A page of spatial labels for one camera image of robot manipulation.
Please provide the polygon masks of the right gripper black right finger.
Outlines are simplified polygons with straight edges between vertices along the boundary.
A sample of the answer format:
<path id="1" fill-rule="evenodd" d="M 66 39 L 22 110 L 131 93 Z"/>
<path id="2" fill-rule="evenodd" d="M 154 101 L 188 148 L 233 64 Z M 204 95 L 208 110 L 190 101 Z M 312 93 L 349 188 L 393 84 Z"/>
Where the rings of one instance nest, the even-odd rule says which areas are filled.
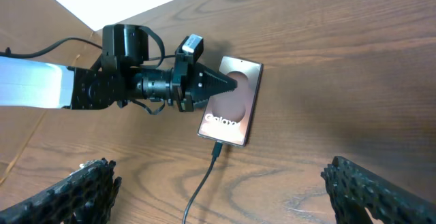
<path id="1" fill-rule="evenodd" d="M 435 205 L 336 156 L 321 172 L 337 223 L 435 224 Z"/>

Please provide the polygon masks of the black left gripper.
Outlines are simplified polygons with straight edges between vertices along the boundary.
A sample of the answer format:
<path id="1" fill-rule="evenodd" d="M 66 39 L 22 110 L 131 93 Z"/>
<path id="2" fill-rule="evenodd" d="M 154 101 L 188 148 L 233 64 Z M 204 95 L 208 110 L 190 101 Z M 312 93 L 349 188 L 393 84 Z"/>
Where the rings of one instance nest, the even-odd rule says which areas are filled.
<path id="1" fill-rule="evenodd" d="M 143 68 L 136 74 L 136 91 L 140 98 L 162 102 L 156 112 L 174 104 L 180 112 L 192 112 L 194 106 L 205 106 L 210 97 L 236 89 L 237 81 L 233 78 L 197 63 L 203 50 L 203 43 L 181 44 L 176 49 L 173 68 Z"/>

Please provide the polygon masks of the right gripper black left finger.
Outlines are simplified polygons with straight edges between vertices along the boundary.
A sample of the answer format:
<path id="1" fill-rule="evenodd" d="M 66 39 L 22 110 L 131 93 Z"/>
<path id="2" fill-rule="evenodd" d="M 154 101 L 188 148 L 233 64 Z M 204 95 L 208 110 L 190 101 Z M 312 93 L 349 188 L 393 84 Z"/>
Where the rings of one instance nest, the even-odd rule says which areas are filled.
<path id="1" fill-rule="evenodd" d="M 116 162 L 86 162 L 79 170 L 38 194 L 1 211 L 1 224 L 104 224 L 119 192 Z"/>

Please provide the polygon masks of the Samsung Galaxy smartphone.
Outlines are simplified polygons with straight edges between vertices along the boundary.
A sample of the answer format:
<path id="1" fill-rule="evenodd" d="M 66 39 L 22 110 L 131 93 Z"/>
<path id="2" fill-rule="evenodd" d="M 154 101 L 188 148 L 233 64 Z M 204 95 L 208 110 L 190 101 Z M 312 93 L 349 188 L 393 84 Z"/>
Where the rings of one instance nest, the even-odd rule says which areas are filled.
<path id="1" fill-rule="evenodd" d="M 232 146 L 246 145 L 263 67 L 245 59 L 222 58 L 219 72 L 237 81 L 237 87 L 209 99 L 198 128 L 200 137 Z"/>

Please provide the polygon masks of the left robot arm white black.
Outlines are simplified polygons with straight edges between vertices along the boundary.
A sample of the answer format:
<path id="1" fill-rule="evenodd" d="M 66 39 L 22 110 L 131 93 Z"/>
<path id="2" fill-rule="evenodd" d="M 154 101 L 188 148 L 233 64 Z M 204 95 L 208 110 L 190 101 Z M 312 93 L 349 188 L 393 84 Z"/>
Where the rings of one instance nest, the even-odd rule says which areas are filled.
<path id="1" fill-rule="evenodd" d="M 2 106 L 103 110 L 134 103 L 156 115 L 173 105 L 192 112 L 237 87 L 234 79 L 198 62 L 204 40 L 195 34 L 175 50 L 170 69 L 160 69 L 168 58 L 164 42 L 146 26 L 106 25 L 102 53 L 88 69 L 37 61 L 63 42 L 31 54 L 1 53 Z"/>

